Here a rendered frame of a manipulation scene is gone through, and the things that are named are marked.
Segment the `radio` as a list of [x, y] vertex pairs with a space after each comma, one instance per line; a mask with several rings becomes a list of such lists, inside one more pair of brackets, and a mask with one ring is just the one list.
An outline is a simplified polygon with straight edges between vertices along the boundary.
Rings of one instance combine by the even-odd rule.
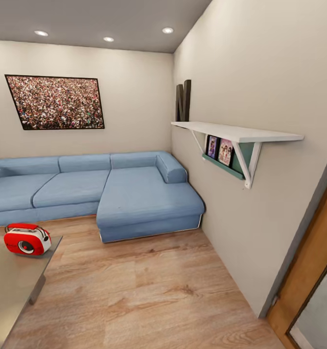
[[49, 233], [38, 225], [11, 223], [6, 230], [4, 242], [12, 253], [36, 256], [44, 254], [51, 247]]

